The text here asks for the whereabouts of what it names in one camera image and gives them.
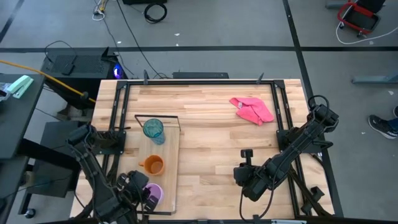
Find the black table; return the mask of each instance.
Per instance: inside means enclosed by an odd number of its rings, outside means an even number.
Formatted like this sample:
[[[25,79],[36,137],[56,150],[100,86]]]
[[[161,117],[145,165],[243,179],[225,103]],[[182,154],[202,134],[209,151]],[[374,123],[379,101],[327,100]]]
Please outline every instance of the black table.
[[[32,170],[32,166],[27,165],[30,157],[72,170],[71,180],[78,177],[80,170],[74,158],[24,139],[44,84],[42,75],[29,76],[34,81],[21,98],[10,96],[8,100],[0,102],[0,198],[6,199],[6,206],[0,213],[0,223],[7,222],[25,170]],[[0,82],[12,83],[19,77],[21,75],[0,74]]]

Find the person's foot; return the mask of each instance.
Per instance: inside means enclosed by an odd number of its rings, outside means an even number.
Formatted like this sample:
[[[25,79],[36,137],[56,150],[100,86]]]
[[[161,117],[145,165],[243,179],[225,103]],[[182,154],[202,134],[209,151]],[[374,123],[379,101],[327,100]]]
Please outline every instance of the person's foot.
[[[379,132],[388,139],[395,139],[398,136],[398,131],[393,128],[384,119],[379,118],[376,115],[371,115],[368,118],[369,125],[373,130]]]
[[[398,106],[394,107],[394,109],[392,110],[392,112],[393,112],[394,116],[395,116],[396,118],[398,118]]]

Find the teal glass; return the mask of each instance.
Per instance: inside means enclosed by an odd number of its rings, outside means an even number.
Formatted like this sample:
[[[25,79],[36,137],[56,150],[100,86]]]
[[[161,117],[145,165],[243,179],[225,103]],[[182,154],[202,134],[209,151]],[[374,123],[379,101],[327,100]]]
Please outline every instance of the teal glass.
[[[155,144],[161,145],[165,142],[163,123],[158,119],[152,118],[145,122],[144,134],[150,138]]]

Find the blue light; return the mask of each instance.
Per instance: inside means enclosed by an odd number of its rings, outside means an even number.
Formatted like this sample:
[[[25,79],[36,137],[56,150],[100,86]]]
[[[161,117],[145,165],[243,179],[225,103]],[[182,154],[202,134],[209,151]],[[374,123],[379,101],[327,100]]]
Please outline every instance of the blue light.
[[[115,77],[116,79],[123,78],[123,69],[118,63],[113,68],[113,77]]]

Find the white cable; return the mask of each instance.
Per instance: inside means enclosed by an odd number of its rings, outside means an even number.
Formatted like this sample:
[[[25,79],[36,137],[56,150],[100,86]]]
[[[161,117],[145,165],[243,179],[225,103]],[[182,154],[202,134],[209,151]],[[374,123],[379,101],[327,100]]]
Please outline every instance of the white cable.
[[[103,12],[101,12],[101,10],[98,9],[99,6],[100,6],[101,0],[99,0],[98,3],[97,3],[95,0],[94,0],[94,2],[95,2],[97,5],[94,7],[92,19],[93,19],[94,21],[101,21],[101,20],[105,19],[105,14],[104,14]],[[99,19],[95,19],[94,16],[95,16],[96,13],[102,15],[102,17],[99,18]]]
[[[343,15],[343,18],[346,17],[347,12],[348,12],[352,7],[353,7],[353,6],[350,6],[350,7],[347,9],[347,11],[346,11],[346,12],[344,13],[344,15]],[[339,22],[339,23],[337,24],[337,27],[336,27],[336,37],[337,37],[337,39],[338,39],[338,41],[339,41],[340,43],[345,44],[345,45],[357,44],[357,43],[364,42],[364,41],[367,41],[367,40],[374,40],[374,39],[378,39],[378,38],[380,38],[380,37],[385,37],[385,36],[387,36],[387,35],[392,34],[393,32],[395,32],[395,31],[398,29],[398,27],[396,27],[396,28],[393,29],[392,31],[390,31],[390,32],[388,32],[388,33],[386,33],[386,34],[377,36],[377,37],[372,37],[372,38],[367,38],[367,39],[363,39],[363,40],[358,40],[358,41],[355,41],[355,42],[346,43],[346,42],[341,41],[340,38],[338,37],[338,32],[337,32],[337,31],[338,31],[338,29],[339,29],[339,27],[340,27],[340,24],[343,24],[343,22]]]

